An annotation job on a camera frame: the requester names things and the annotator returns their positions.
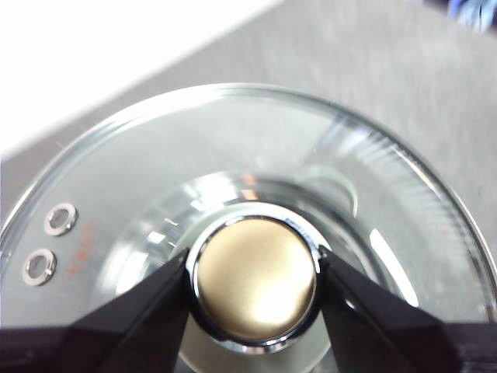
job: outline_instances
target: gold circular disc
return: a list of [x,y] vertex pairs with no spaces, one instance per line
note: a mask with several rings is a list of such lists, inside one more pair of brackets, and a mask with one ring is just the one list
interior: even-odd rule
[[226,332],[267,340],[305,314],[315,288],[314,262],[291,228],[264,218],[237,221],[215,233],[199,260],[200,300]]

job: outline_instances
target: clear glass dish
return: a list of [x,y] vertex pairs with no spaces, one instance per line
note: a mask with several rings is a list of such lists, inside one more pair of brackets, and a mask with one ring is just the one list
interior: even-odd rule
[[[254,200],[305,215],[341,257],[444,321],[497,315],[495,264],[471,216],[395,137],[322,99],[220,84],[115,114],[40,176],[2,231],[1,326],[74,322],[165,263],[203,217]],[[75,207],[74,224],[47,234],[61,203]],[[57,258],[43,286],[22,276],[38,249]],[[335,371],[319,322],[289,352],[241,357],[190,320],[181,356],[197,371],[219,361],[232,371]],[[218,362],[199,365],[206,359]],[[180,359],[176,370],[190,368]]]

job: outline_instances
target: silver eyelet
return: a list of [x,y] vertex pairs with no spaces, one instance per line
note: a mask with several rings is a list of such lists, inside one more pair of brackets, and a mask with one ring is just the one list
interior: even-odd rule
[[[43,261],[41,268],[36,268]],[[38,286],[44,284],[54,275],[57,260],[55,255],[47,249],[38,249],[33,251],[23,267],[23,280],[28,285]]]
[[[60,221],[61,214],[67,216]],[[74,227],[77,218],[78,212],[72,204],[58,204],[45,218],[45,232],[48,235],[63,235]]]

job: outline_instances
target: white background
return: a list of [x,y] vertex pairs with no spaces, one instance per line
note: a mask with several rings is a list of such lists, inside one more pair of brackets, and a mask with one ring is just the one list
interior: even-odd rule
[[98,106],[280,0],[29,0],[0,8],[0,152]]

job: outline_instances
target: chrome ring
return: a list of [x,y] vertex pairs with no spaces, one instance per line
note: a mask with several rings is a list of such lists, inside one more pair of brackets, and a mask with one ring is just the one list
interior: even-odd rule
[[[275,337],[271,340],[243,340],[239,337],[229,335],[221,328],[217,327],[215,322],[209,317],[200,299],[198,285],[198,266],[200,257],[210,238],[222,228],[234,224],[247,218],[267,218],[278,221],[293,229],[306,243],[314,262],[316,281],[313,294],[309,305],[302,315],[301,319],[285,334]],[[285,207],[263,202],[245,202],[234,204],[226,207],[223,211],[215,214],[204,223],[202,232],[196,236],[190,247],[189,255],[186,260],[186,270],[189,277],[189,287],[193,298],[193,315],[196,316],[197,322],[207,329],[210,337],[221,346],[244,354],[266,354],[282,350],[295,342],[298,337],[310,326],[314,317],[317,315],[318,307],[315,304],[316,294],[318,293],[318,275],[320,273],[319,260],[321,254],[319,248],[329,248],[328,243],[321,233],[307,220],[299,214],[286,209]]]
[[[55,218],[57,213],[65,211],[68,216],[61,224],[55,224]],[[58,204],[54,208],[50,210],[45,218],[45,232],[48,235],[63,235],[64,233],[69,232],[72,227],[74,227],[76,223],[76,219],[78,218],[78,212],[76,211],[76,207],[72,204]]]
[[[33,264],[34,260],[37,260],[39,258],[45,259],[45,267],[43,269],[43,272],[41,272],[37,276],[33,276],[30,273],[31,265]],[[50,278],[54,275],[55,272],[55,267],[57,266],[57,260],[55,259],[55,255],[47,249],[38,249],[36,251],[33,251],[28,258],[26,259],[26,262],[24,263],[23,266],[23,280],[26,282],[28,285],[32,286],[38,286],[41,284],[44,284]]]

